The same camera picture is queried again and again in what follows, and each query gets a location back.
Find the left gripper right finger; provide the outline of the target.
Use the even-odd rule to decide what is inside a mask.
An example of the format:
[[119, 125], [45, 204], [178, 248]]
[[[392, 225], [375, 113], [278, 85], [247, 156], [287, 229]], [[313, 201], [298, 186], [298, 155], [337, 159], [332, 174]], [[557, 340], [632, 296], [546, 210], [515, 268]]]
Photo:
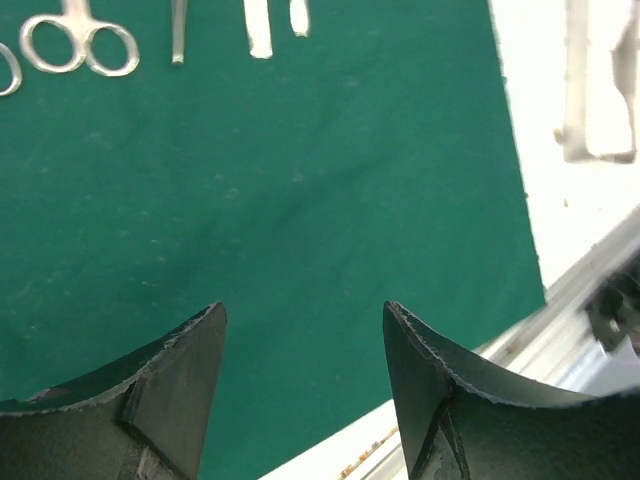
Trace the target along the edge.
[[591, 397], [531, 380], [397, 302], [383, 332], [409, 478], [638, 478], [638, 389]]

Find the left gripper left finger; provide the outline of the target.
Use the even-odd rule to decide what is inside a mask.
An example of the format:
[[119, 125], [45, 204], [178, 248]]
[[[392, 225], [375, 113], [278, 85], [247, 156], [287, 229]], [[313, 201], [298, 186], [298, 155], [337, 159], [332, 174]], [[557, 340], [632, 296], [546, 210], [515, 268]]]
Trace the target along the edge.
[[197, 478], [226, 333], [215, 303], [92, 372], [2, 402], [2, 478]]

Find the steel hemostat clamp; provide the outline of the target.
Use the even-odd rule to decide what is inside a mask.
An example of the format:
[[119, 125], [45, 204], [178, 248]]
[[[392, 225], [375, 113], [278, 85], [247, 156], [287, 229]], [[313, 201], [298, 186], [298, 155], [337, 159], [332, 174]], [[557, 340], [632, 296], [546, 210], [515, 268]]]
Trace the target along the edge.
[[4, 43], [1, 51], [1, 96], [7, 97], [18, 91], [23, 82], [23, 72], [14, 52]]

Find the thin steel tweezers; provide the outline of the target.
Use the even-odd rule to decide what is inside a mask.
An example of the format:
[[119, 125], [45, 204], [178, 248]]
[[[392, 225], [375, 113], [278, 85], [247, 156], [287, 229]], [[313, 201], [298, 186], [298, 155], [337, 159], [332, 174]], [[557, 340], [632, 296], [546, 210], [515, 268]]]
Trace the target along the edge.
[[173, 65], [184, 63], [187, 8], [188, 0], [171, 1], [171, 62]]

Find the curved steel tweezers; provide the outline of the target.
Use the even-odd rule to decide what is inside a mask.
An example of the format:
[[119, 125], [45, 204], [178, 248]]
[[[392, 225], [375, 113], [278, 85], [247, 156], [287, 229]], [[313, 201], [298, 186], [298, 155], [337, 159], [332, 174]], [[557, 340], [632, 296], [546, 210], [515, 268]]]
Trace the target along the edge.
[[244, 17], [249, 53], [257, 59], [270, 59], [273, 55], [267, 0], [244, 0]]

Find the short steel tweezers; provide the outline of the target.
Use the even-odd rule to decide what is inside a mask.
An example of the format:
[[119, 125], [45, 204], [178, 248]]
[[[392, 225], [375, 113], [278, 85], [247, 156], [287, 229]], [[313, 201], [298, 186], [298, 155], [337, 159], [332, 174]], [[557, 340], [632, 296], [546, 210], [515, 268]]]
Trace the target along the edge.
[[311, 29], [307, 0], [290, 0], [289, 17], [293, 33], [297, 37], [307, 37]]

